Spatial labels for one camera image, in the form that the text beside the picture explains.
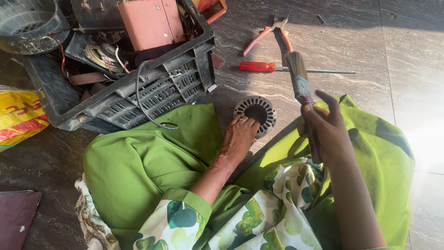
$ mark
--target yellow sack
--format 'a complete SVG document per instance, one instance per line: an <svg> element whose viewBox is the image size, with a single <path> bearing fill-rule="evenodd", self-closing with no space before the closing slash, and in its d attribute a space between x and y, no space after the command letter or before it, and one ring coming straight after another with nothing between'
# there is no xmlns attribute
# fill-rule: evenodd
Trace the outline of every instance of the yellow sack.
<svg viewBox="0 0 444 250"><path fill-rule="evenodd" d="M0 85L0 152L48 125L48 118L35 91Z"/></svg>

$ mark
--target wire cutter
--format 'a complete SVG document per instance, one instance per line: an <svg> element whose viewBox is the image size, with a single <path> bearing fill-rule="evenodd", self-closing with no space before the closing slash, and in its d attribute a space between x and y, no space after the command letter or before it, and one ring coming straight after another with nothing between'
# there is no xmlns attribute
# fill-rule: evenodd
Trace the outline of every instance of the wire cutter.
<svg viewBox="0 0 444 250"><path fill-rule="evenodd" d="M248 54L248 52L251 50L251 48L262 38L264 38L266 35L270 34L270 32L272 32L275 28L280 29L281 31L281 37L284 40L284 43L287 47L288 52L293 52L293 48L291 47L291 43L290 40L288 39L288 31L284 30L284 25L287 23L288 21L288 15L287 17L282 20L282 21L278 21L278 17L277 17L278 12L274 13L274 24L272 27L268 27L265 26L264 31L262 31L257 37L255 37L250 45L248 45L248 47L244 50L244 53L242 54L243 56L245 56L246 54Z"/></svg>

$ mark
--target black plastic crate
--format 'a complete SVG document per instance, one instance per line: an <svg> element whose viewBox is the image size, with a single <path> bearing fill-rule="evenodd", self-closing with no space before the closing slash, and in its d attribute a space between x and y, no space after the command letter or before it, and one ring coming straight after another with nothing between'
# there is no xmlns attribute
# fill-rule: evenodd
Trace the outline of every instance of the black plastic crate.
<svg viewBox="0 0 444 250"><path fill-rule="evenodd" d="M194 39L143 67L139 94L143 107L152 118L195 102L205 96L206 90L215 83L211 59L213 30L191 0L179 2L186 7L188 17L183 19L183 23L192 30ZM135 98L136 71L80 103L85 90L72 86L52 58L46 55L26 56L24 61L54 127L110 133L131 129L148 121Z"/></svg>

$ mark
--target brush bristles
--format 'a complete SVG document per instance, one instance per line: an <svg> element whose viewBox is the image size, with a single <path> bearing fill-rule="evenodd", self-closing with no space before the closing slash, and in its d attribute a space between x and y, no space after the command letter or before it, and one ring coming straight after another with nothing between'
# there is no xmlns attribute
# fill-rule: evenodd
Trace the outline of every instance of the brush bristles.
<svg viewBox="0 0 444 250"><path fill-rule="evenodd" d="M299 52L289 52L285 55L285 61L287 62L288 69L291 76L301 76L308 80L307 70L305 69L304 60Z"/></svg>

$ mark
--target red screwdriver handle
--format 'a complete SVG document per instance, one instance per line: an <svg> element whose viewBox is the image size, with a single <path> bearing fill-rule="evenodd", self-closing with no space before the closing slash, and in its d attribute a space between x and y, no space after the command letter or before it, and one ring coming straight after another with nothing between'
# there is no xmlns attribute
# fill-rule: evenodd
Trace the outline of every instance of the red screwdriver handle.
<svg viewBox="0 0 444 250"><path fill-rule="evenodd" d="M240 70L247 70L247 71L274 72L276 69L276 63L242 61L241 64L239 65L239 68Z"/></svg>

